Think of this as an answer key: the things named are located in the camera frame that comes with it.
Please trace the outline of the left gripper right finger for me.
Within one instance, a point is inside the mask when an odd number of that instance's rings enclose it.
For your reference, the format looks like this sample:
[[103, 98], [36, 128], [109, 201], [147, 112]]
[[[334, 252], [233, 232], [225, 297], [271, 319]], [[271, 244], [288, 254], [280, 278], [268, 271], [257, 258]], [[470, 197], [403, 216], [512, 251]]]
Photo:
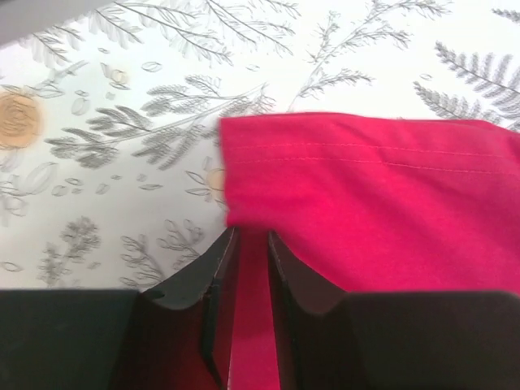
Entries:
[[268, 274], [282, 389], [364, 389], [346, 292], [308, 267], [275, 232]]

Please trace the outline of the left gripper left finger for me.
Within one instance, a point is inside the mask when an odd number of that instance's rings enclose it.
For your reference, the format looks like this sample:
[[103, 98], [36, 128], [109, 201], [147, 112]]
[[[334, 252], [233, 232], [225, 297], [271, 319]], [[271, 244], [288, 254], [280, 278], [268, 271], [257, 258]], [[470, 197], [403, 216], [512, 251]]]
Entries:
[[137, 296], [110, 388], [227, 388], [239, 254], [240, 232], [228, 228], [199, 258]]

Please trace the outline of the magenta t shirt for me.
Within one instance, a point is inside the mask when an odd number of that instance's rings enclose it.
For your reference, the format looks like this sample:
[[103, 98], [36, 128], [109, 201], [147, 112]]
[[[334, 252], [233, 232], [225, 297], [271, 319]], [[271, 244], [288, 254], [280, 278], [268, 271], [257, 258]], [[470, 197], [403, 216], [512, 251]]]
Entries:
[[519, 290], [517, 133], [307, 112], [222, 119], [219, 135], [244, 240], [232, 388], [279, 387], [268, 232], [347, 290]]

